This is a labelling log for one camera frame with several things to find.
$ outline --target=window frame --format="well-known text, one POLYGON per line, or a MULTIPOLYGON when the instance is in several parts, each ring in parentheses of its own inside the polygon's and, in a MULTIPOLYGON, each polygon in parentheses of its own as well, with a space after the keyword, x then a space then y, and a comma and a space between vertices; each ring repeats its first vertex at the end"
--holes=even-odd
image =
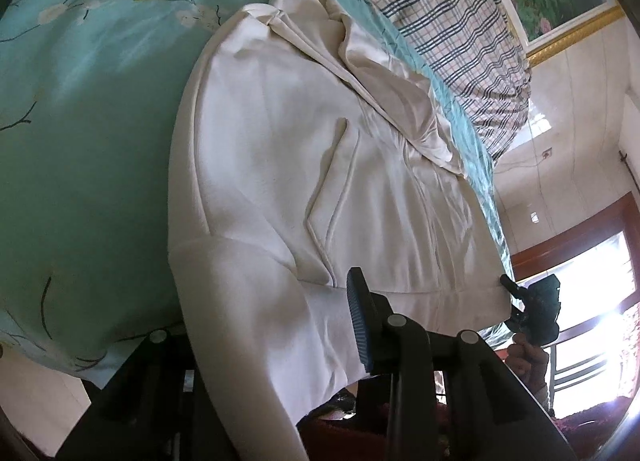
MULTIPOLYGON (((640 212, 632 192, 628 192, 628 194, 625 194, 604 210, 569 228, 567 231, 539 245, 512 255, 511 264, 513 265, 515 280, 518 282, 528 279, 542 271, 565 263, 620 232, 625 235, 634 273, 634 284, 636 285, 636 290, 612 310, 622 314, 640 302, 640 290, 638 290, 638 279, 640 279, 640 212)), ((580 324, 562 330, 558 339, 549 344, 549 346, 556 346, 594 329, 605 316, 606 314, 597 315, 580 324)))

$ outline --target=black tool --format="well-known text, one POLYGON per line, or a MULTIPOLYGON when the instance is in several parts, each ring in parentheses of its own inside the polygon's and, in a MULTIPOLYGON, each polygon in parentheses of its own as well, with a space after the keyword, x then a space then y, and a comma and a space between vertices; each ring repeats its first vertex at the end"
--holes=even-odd
POLYGON ((511 281, 508 275, 500 277, 500 284, 516 299, 523 301, 525 309, 511 306, 511 318, 505 324, 514 333, 524 333, 534 346, 550 344, 558 338, 560 314, 560 281, 555 275, 522 287, 511 281))
POLYGON ((442 371, 456 461, 575 461, 566 439, 478 333, 425 331, 370 293, 359 267, 347 294, 360 360, 391 374, 386 461, 439 459, 434 370, 442 371))
POLYGON ((239 461, 187 335, 151 333, 92 400, 56 461, 239 461))

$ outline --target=screw head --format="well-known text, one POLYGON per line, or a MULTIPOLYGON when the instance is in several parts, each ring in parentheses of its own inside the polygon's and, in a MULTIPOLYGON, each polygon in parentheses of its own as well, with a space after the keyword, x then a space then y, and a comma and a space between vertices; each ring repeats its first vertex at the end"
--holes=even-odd
POLYGON ((462 342, 466 344, 477 344, 478 340, 480 340, 478 333, 475 331, 469 331, 468 329, 460 333, 460 338, 462 339, 462 342))
POLYGON ((394 313, 393 315, 389 315, 386 319, 386 322, 389 326, 393 327, 402 327, 406 324, 406 318, 398 313, 394 313))
POLYGON ((156 329, 149 333, 149 340, 152 344, 161 344, 166 340, 167 333, 164 329, 156 329))

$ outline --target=floral pattern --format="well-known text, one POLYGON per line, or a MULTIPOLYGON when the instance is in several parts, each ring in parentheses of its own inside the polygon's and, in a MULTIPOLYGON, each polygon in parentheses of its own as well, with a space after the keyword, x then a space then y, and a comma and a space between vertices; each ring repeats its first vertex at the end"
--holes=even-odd
POLYGON ((550 32, 552 29, 553 27, 551 26, 551 22, 549 22, 549 19, 547 19, 546 17, 540 19, 540 31, 543 34, 548 34, 548 32, 550 32))
MULTIPOLYGON (((65 152, 54 157, 56 166, 63 167, 67 165, 64 160, 75 157, 77 149, 74 146, 78 141, 82 141, 83 146, 92 145, 91 138, 99 152, 83 154, 86 163, 74 164, 65 170, 106 171, 109 181, 107 186, 95 181, 91 192, 85 184, 74 185, 71 196, 67 196, 69 191, 63 187, 47 186, 46 193, 29 200, 29 203, 33 202, 30 206, 41 207, 43 213, 57 210, 57 206, 52 208, 50 205, 52 199, 60 205, 65 204, 69 210, 53 212, 59 218, 55 224, 43 220, 38 226, 42 235, 47 232, 56 235, 55 247, 47 246, 47 239, 41 239, 42 246, 35 237, 30 241, 36 232, 33 229, 25 231, 18 224, 15 234, 4 240, 5 247, 12 246, 11 253, 6 253, 0 243, 0 266, 5 264, 2 257, 15 259, 12 268, 0 268, 0 295, 9 293, 7 286, 24 287, 20 291, 21 301, 14 297, 11 301, 3 301, 4 307, 0 307, 0 339, 49 367, 82 372, 83 376, 98 376, 96 373, 109 373, 109 369, 117 366, 113 348, 118 343, 145 335, 145 329, 140 329, 140 324, 132 321, 130 315, 147 317, 154 311, 162 315, 176 311, 179 314, 177 299, 172 299, 175 288, 170 271, 158 267, 166 261, 163 251, 166 243, 163 245, 150 239, 150 235, 156 235, 156 229, 166 222, 166 199, 162 194, 158 196, 158 185, 166 181, 165 154, 156 152, 160 159, 155 161, 155 156, 149 156, 148 152, 151 148, 154 152, 157 150, 155 144, 146 142, 145 147, 131 145, 131 142, 148 138, 149 134, 157 138, 159 133, 155 128, 172 127, 177 109, 174 102, 180 98, 184 87, 180 77, 188 76, 206 38, 238 8, 259 1, 267 0, 14 0, 0 20, 0 64, 15 62, 15 69, 19 68, 3 67, 8 72, 7 80, 3 76, 0 81, 4 101, 0 112, 0 146, 5 142, 12 144, 16 163, 21 163, 23 158, 20 149, 26 149, 28 159, 24 159, 24 167, 6 167, 5 170, 12 168, 17 172, 13 176, 0 176, 0 183, 6 181, 15 187, 17 183, 12 182, 20 180, 19 174, 30 165, 46 168, 53 160, 46 152, 51 148, 52 139, 59 140, 55 143, 57 146, 68 145, 68 149, 63 149, 65 152), (46 56, 40 61, 43 53, 46 56), (30 63, 27 71, 25 62, 30 63), (52 66, 36 69, 33 62, 52 66), (62 123, 64 131, 59 126, 52 128, 58 122, 62 123), (130 182, 130 176, 122 171, 123 160, 146 167, 140 169, 144 174, 137 176, 135 183, 130 182), (111 226, 107 216, 87 213, 87 203, 78 201, 85 194, 87 199, 111 199, 114 190, 125 183, 127 195, 134 200, 127 209, 130 214, 142 214, 138 218, 140 225, 127 226, 126 230, 123 229, 125 226, 111 226), (140 199, 145 202, 137 205, 140 199), (123 266, 120 250, 112 253, 111 248, 105 248, 104 253, 92 255, 91 261, 70 267, 65 275, 57 274, 56 270, 33 277, 37 264, 65 262, 69 255, 67 250, 78 250, 78 243, 87 240, 88 235, 105 234, 116 235, 114 239, 123 246, 128 240, 141 243, 144 248, 151 241, 153 250, 145 248, 141 252, 143 260, 136 261, 134 266, 127 263, 123 266), (60 250, 65 252, 64 256, 59 254, 60 250), (99 263, 99 275, 94 263, 99 263), (17 273, 6 273, 8 269, 17 273), (25 271, 27 281, 22 277, 25 271), (132 277, 149 281, 146 287, 136 285, 134 297, 127 284, 132 277), (90 295, 95 294, 100 300, 98 309, 86 302, 88 285, 91 285, 90 295), (76 304, 74 307, 88 310, 65 315, 63 319, 59 309, 69 300, 76 304), (38 306, 40 312, 33 311, 38 306), (2 309, 7 314, 13 311, 20 316, 19 324, 10 316, 2 319, 2 309), (108 323, 103 322, 102 330, 91 321, 92 311, 107 316, 108 323), (121 319, 113 316, 123 314, 127 316, 121 319), (110 358, 108 362, 102 362, 106 346, 110 358)), ((385 40, 390 51, 420 69, 422 62, 404 46, 398 32, 392 25, 385 24, 387 20, 376 13, 367 0, 340 2, 349 7, 355 17, 359 13, 363 27, 385 40)), ((452 103, 452 97, 446 97, 443 105, 452 103)), ((468 122, 462 110, 455 111, 455 116, 460 123, 468 122)), ((468 126, 470 138, 478 140, 470 124, 468 126)), ((170 135, 170 131, 164 131, 164 136, 167 134, 170 135)), ((33 186, 33 192, 38 189, 38 185, 33 186)), ((0 210, 11 213, 19 201, 5 196, 0 199, 0 210)))

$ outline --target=window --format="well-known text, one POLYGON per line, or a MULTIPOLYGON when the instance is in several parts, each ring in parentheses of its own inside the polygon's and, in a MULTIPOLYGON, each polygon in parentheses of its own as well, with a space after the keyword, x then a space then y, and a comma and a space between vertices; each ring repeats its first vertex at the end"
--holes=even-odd
POLYGON ((547 383, 556 416, 632 397, 638 379, 638 305, 623 314, 616 310, 636 290, 624 232, 520 284, 529 286, 552 273, 561 286, 561 330, 602 317, 593 329, 548 350, 553 361, 547 383))
POLYGON ((633 397, 640 361, 640 215, 631 194, 577 227, 512 257, 518 284, 554 273, 561 333, 548 386, 557 417, 633 397))

